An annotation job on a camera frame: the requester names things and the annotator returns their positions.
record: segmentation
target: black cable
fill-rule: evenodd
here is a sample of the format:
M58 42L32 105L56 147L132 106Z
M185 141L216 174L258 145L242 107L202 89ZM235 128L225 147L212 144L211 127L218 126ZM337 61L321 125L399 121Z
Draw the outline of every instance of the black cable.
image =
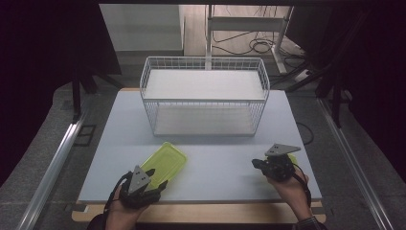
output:
M292 163L294 166L298 167L298 169L302 172L302 175L304 176L304 182L307 184L307 179L305 178L305 172L302 170L301 167L299 167L298 165L296 165L295 163Z
M228 38L225 38L225 39L222 39L222 40L215 40L215 38L214 38L214 32L213 32L213 41L215 41L215 42L217 42L217 43L220 43L220 42L223 42L223 41L227 41L227 40L234 39L234 38L239 37L239 36L248 35L248 34L250 34L250 33L253 33L253 32L246 32L246 33L242 33L242 34L238 34L238 35L235 35L235 36L231 36L231 37L228 37Z
M313 140L314 140L314 133L313 133L313 131L311 130L311 128L310 128L309 126L303 124L303 123L298 123L298 122L297 122L296 124L297 124L297 125L301 125L301 126L307 128L307 130L310 132L310 140L308 140L307 142L305 142L304 145L306 146L306 145L312 143Z
M290 71L288 74L283 75L282 79L277 80L276 82L274 82L273 84L271 84L269 86L270 89L272 89L273 86L275 86L276 84L282 83L284 81L289 80L291 77L298 75L301 71L303 71L306 66L308 65L308 61L304 61L302 64L300 64L297 68L293 69L292 71Z
M266 38L266 37L267 37L267 36L258 37L258 34L257 34L256 38L254 38L253 40L251 40L250 43L252 43L254 40L256 40L256 41L261 41L261 42L267 42L269 46L275 45L275 42L274 42L273 40L270 40L270 39L268 39L268 38ZM305 59L305 56L290 54L290 53L288 53L287 51L285 51L284 48L282 48L282 47L280 48L280 54L281 54L281 57L302 58L302 59Z
M254 16L257 14L257 12L260 12L262 10L262 6L259 6L257 11L254 12Z
M265 16L265 14L266 14L266 9L268 8L268 6L265 6L265 11L263 11L263 15L262 15L262 17L264 17Z
M221 48L221 47L218 47L218 46L212 46L212 47L213 47L213 48L216 48L216 49L219 49L219 50L222 50L222 51L225 51L225 52L227 52L227 53L229 53L229 54L232 54L232 55L246 55L246 54L250 53L251 51L253 51L253 50L251 49L251 50L249 50L249 51L247 51L247 52L243 52L243 53L234 53L234 52L228 51L228 50L226 50L226 49L224 49L224 48Z
M104 205L104 210L102 213L102 229L105 229L105 224L107 223L107 217L109 213L109 208L110 205L113 201L116 201L117 199L114 198L114 194L116 194L116 190L119 188L119 186L122 184L123 180L128 179L132 176L132 172L127 172L125 175L120 178L120 180L117 182L116 186L114 186L113 192L111 192L110 197L107 199L107 202Z
M226 11L228 12L228 14L231 16L231 13L228 10L228 5L226 5Z
M257 50L256 47L259 45L266 46L267 49L265 51ZM272 46L266 41L266 39L262 39L262 38L252 39L249 43L249 46L250 46L251 50L253 50L261 55L268 53L272 48Z

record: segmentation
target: yellow plastic lid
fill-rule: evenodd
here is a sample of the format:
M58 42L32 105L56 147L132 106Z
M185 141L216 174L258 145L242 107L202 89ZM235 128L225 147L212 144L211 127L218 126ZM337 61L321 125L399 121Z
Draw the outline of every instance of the yellow plastic lid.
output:
M287 156L289 156L293 164L298 165L298 160L296 159L296 156L293 153L288 153Z
M150 178L152 188L164 181L171 181L185 166L187 156L169 142L165 142L141 166L145 172L155 169L155 174Z

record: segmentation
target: white table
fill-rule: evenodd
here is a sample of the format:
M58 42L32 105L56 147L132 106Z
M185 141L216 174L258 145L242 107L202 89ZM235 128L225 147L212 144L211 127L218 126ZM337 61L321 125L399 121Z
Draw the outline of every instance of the white table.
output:
M188 155L185 168L162 192L161 203L246 203L280 201L251 160L263 159L275 143L300 147L294 153L309 176L312 198L322 198L305 147L283 91L270 91L254 137L155 137L140 92L118 93L79 202L104 203L120 177L141 165L164 142Z

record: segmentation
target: hand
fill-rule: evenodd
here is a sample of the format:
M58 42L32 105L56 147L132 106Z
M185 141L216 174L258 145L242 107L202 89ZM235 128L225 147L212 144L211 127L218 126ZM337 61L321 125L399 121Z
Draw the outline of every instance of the hand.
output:
M130 209L125 208L122 202L119 200L120 196L120 186L115 194L114 201L109 207L109 213L107 216L107 222L105 230L131 230L134 228L135 223L137 222L140 215L148 207L145 206L140 209Z
M295 174L303 181L308 181L308 176L299 172L298 169L296 169ZM281 199L290 206L299 221L313 217L313 214L307 205L305 191L297 179L290 177L290 179L286 181L277 182L270 177L266 178L268 182L275 187L278 194L281 196Z

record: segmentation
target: white wire basket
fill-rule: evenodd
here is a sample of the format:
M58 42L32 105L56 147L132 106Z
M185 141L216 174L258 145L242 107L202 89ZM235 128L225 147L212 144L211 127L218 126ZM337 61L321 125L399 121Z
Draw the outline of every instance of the white wire basket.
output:
M253 136L269 79L259 57L148 57L140 92L156 136Z

